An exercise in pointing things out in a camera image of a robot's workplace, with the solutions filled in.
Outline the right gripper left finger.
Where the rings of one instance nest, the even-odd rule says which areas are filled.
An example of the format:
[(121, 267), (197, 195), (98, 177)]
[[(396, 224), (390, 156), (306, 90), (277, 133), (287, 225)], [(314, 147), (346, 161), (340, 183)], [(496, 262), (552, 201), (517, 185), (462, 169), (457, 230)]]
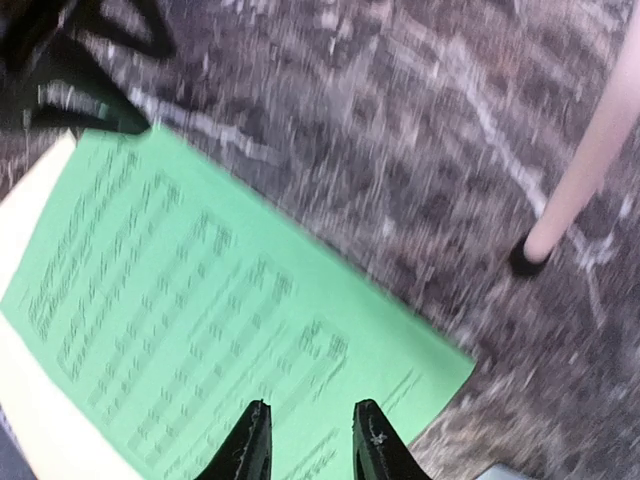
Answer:
[(271, 407), (253, 400), (197, 480), (270, 480)]

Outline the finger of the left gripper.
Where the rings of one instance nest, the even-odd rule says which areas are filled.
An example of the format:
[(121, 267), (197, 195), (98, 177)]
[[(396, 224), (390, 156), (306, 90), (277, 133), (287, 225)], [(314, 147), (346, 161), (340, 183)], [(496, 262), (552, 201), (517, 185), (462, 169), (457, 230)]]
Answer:
[[(150, 38), (129, 33), (102, 12), (100, 1), (3, 1), (1, 3), (1, 129), (81, 128), (139, 135), (150, 128), (144, 114), (76, 40), (87, 32), (164, 60), (175, 43), (156, 1), (133, 1)], [(42, 92), (64, 82), (96, 100), (92, 114), (53, 105)]]

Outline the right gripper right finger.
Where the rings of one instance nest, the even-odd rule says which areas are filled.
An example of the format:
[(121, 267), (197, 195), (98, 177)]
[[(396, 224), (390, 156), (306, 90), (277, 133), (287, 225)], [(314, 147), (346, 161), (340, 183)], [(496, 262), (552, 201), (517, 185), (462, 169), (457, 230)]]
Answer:
[(356, 480), (430, 480), (374, 400), (355, 404), (352, 443)]

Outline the green sheet music page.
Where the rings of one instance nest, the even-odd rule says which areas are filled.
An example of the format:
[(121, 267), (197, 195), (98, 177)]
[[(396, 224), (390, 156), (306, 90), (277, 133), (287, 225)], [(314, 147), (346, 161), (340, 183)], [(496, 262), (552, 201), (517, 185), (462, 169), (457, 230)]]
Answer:
[(164, 129), (61, 136), (1, 203), (1, 406), (39, 479), (193, 479), (271, 407), (276, 479), (349, 479), (473, 362)]

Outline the pink perforated music stand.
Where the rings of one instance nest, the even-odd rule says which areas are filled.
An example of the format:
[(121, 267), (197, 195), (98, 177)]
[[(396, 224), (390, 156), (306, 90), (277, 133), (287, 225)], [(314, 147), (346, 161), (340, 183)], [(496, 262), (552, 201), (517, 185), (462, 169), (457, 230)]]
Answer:
[(513, 247), (514, 276), (531, 278), (603, 183), (639, 118), (639, 5), (635, 4), (618, 59), (574, 157), (532, 229)]

